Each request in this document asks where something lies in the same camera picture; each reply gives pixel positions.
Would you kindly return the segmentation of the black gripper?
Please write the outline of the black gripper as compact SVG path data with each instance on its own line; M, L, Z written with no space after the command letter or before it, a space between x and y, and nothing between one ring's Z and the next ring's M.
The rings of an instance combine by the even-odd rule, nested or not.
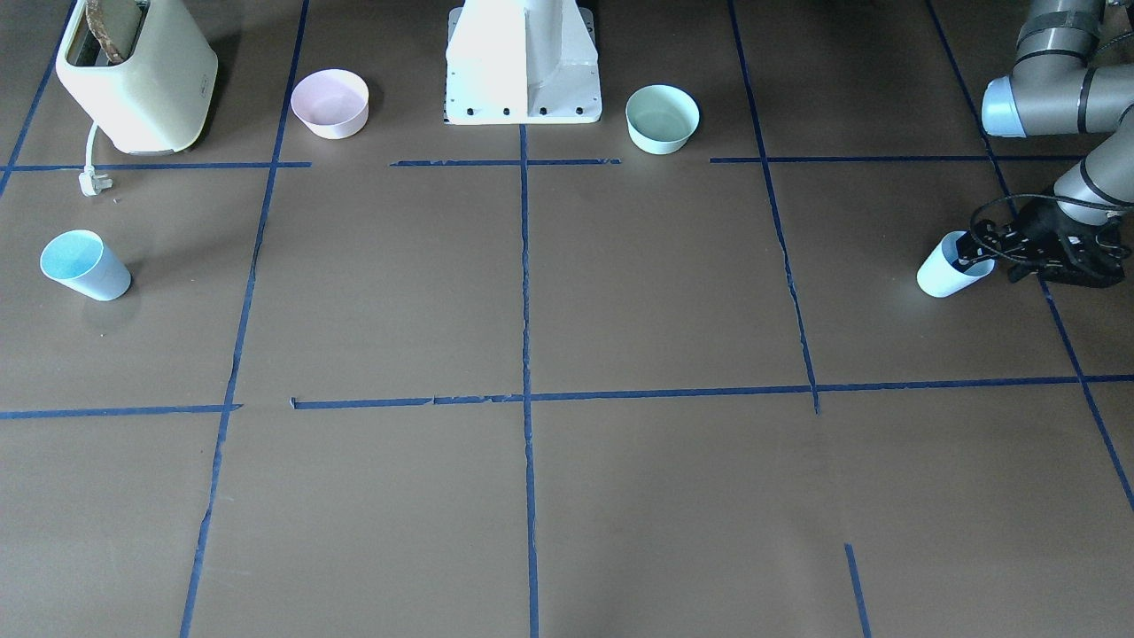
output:
M1008 205L1012 197L992 199L968 215L968 237L960 257L975 261L978 247L991 258L1010 263L1009 280L1025 277L1058 284L1107 288L1125 280L1123 263L1131 249L1122 243L1122 218L1131 206L1070 197L1029 197L1012 222L998 226L979 219L989 207Z

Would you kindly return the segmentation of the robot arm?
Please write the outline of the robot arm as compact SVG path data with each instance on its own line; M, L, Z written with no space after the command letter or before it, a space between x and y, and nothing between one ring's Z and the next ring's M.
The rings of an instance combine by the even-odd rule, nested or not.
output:
M1034 1L1012 73L989 83L982 126L999 137L1102 134L1098 148L1046 192L1026 195L1012 222L968 218L947 262L963 274L1008 262L1009 277L1106 288L1125 277L1123 218L1133 202L1129 63L1098 67L1101 1Z

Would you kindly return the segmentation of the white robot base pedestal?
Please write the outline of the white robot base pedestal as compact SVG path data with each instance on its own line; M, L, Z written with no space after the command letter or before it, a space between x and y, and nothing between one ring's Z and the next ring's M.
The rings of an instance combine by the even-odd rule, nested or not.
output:
M575 1L466 1L448 15L445 121L582 125L602 114L595 20Z

